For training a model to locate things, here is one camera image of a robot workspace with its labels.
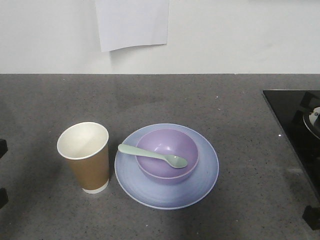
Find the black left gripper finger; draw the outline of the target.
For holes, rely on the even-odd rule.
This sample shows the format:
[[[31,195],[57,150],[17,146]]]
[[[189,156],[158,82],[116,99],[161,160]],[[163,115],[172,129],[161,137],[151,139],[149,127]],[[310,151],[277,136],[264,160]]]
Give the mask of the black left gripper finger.
[[[9,202],[7,190],[5,188],[0,189],[0,209],[3,208]]]
[[[8,152],[7,141],[0,139],[0,158],[2,158]]]

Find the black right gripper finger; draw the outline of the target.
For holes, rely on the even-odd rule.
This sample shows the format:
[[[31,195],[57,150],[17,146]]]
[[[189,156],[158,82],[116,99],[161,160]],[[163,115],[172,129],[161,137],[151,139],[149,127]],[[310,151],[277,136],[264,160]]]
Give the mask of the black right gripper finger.
[[[320,229],[320,208],[307,205],[304,209],[302,218],[315,231]]]

